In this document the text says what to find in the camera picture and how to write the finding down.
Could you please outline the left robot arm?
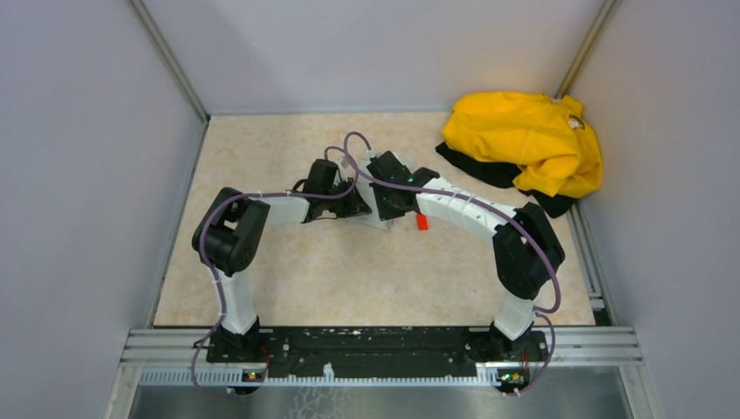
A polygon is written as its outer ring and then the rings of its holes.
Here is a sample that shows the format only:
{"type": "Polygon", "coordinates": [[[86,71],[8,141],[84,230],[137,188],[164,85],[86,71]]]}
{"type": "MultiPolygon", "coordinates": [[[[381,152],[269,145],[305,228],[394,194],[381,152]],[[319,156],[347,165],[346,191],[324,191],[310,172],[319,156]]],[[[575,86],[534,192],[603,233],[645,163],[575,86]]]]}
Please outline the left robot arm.
{"type": "Polygon", "coordinates": [[[247,268],[269,225],[311,223],[325,213],[352,218],[373,213],[358,183],[339,164],[317,159],[309,175],[281,193],[244,194],[222,188],[192,237],[193,249],[214,274],[221,313],[213,339],[240,361],[255,359],[262,348],[259,319],[250,295],[247,268]]]}

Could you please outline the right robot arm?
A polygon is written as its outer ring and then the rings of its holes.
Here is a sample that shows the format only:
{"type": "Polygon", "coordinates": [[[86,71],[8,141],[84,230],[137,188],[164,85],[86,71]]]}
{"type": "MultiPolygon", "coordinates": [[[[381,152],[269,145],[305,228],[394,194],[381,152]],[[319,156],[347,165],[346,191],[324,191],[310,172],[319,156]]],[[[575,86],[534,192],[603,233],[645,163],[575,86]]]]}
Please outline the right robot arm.
{"type": "Polygon", "coordinates": [[[453,185],[434,170],[411,171],[392,151],[360,163],[378,215],[390,220],[414,211],[440,219],[488,242],[504,301],[493,320],[491,347],[513,360],[523,352],[534,322],[535,300],[565,261],[565,251],[545,211],[535,203],[515,208],[486,201],[453,185]]]}

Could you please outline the white cardboard box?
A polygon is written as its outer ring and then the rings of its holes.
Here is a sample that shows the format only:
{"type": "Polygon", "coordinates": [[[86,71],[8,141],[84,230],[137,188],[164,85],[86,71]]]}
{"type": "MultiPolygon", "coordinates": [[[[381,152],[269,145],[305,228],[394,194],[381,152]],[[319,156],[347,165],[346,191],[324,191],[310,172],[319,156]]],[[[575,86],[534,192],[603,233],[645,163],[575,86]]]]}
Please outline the white cardboard box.
{"type": "Polygon", "coordinates": [[[375,199],[373,188],[370,186],[370,181],[364,176],[357,175],[353,167],[348,163],[345,157],[340,157],[335,160],[339,164],[339,173],[343,178],[352,177],[356,180],[355,189],[360,195],[360,198],[371,210],[370,214],[362,216],[353,216],[349,218],[350,223],[364,224],[380,230],[389,230],[393,225],[393,221],[383,221],[379,217],[379,211],[377,202],[375,199]]]}

